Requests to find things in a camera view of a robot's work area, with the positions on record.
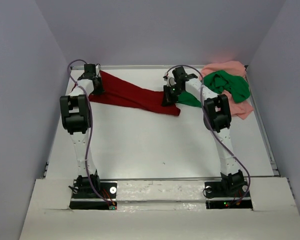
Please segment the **red t-shirt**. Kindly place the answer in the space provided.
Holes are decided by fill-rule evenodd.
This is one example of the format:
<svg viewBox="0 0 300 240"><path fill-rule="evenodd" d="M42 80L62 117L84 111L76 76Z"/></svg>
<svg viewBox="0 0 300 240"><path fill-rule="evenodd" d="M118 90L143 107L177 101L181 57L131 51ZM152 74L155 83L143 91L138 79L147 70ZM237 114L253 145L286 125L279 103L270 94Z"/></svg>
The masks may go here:
<svg viewBox="0 0 300 240"><path fill-rule="evenodd" d="M157 114L179 116L181 110L175 105L162 106L163 91L139 87L105 71L101 72L104 92L89 95L92 103L136 108Z"/></svg>

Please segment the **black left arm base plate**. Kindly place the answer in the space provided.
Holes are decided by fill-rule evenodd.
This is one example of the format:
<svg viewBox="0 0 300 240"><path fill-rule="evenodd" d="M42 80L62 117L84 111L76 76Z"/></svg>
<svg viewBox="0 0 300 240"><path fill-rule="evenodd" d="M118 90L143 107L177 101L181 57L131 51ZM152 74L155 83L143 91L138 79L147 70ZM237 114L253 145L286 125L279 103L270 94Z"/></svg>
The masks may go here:
<svg viewBox="0 0 300 240"><path fill-rule="evenodd" d="M72 210L111 210L117 209L117 181L100 182L98 195L91 188L89 182L86 186L79 187L76 180L68 188L71 190L69 208Z"/></svg>

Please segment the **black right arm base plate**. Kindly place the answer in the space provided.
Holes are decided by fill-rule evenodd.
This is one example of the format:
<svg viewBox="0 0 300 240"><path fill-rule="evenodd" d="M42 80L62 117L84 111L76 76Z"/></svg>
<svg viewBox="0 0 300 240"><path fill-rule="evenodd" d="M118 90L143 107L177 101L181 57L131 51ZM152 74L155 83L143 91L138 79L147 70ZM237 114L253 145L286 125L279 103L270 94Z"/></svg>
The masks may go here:
<svg viewBox="0 0 300 240"><path fill-rule="evenodd" d="M202 194L205 197L207 210L225 209L253 209L250 193L246 193L248 184L237 187L235 190L223 189L221 181L206 181Z"/></svg>

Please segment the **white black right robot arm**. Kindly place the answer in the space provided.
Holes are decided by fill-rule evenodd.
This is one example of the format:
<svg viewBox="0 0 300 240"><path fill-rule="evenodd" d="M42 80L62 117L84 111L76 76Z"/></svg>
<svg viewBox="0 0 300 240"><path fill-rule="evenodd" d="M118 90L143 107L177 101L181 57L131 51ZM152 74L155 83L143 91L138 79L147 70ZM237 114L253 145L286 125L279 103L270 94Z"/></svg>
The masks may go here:
<svg viewBox="0 0 300 240"><path fill-rule="evenodd" d="M186 73L185 65L175 65L167 70L163 79L162 106L176 103L182 93L189 93L200 101L203 112L203 123L211 132L220 161L219 181L205 183L203 194L207 199L243 198L248 194L251 179L247 168L233 152L230 137L232 121L228 97L217 94L204 85L200 71Z"/></svg>

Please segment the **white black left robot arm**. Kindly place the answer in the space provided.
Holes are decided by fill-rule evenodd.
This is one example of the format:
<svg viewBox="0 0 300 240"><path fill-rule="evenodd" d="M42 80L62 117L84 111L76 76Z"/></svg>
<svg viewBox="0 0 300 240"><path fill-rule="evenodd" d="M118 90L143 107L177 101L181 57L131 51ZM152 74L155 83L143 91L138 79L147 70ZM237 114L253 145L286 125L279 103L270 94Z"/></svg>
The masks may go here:
<svg viewBox="0 0 300 240"><path fill-rule="evenodd" d="M92 160L91 139L93 133L93 114L90 95L104 93L101 65L84 63L83 74L75 80L70 93L59 99L61 122L72 140L76 160L77 179L73 188L75 193L84 192L94 198L100 194L101 182L97 168Z"/></svg>

